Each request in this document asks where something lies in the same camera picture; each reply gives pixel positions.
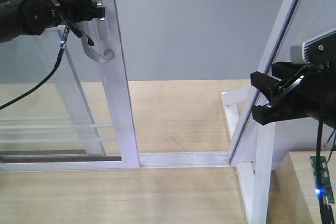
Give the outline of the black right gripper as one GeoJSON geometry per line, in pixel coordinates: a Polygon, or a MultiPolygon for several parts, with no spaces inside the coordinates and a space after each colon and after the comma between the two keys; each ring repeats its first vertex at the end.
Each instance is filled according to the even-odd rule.
{"type": "Polygon", "coordinates": [[[322,70],[317,66],[294,65],[290,62],[277,62],[271,67],[272,75],[276,78],[253,72],[250,74],[251,85],[260,91],[268,101],[274,101],[281,92],[279,87],[285,84],[295,74],[303,75],[302,82],[289,93],[289,106],[269,108],[266,105],[251,107],[253,119],[261,125],[272,122],[301,119],[311,117],[318,119],[322,88],[327,85],[323,123],[335,128],[335,64],[328,65],[328,78],[323,78],[322,70]]]}

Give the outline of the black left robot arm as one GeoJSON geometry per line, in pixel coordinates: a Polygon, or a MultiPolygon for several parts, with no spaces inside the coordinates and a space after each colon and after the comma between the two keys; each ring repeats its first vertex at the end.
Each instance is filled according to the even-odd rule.
{"type": "Polygon", "coordinates": [[[78,23],[104,17],[105,8],[92,0],[1,0],[1,43],[21,35],[39,36],[59,25],[68,25],[81,38],[78,23]]]}

